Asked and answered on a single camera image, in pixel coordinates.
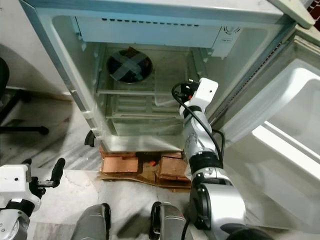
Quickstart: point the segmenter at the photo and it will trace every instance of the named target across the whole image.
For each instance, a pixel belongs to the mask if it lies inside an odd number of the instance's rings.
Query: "refrigerator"
[[[104,150],[181,151],[171,88],[209,78],[247,223],[320,233],[320,33],[299,1],[20,3]]]

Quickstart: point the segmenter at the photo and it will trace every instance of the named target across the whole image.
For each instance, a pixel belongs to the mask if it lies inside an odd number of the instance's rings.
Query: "marble floor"
[[[186,209],[189,194],[130,181],[102,181],[98,172],[101,156],[95,147],[85,146],[89,126],[71,101],[33,98],[20,102],[2,125],[45,126],[48,135],[36,132],[0,134],[0,166],[32,158],[32,175],[50,178],[58,158],[66,165],[60,186],[48,189],[40,210],[30,218],[28,240],[69,240],[82,212],[89,206],[108,203],[111,207],[110,239],[148,239],[149,216],[155,201],[171,202]],[[0,208],[4,203],[0,199]],[[190,226],[194,239],[206,239]],[[276,240],[313,240],[314,234],[267,229]]]

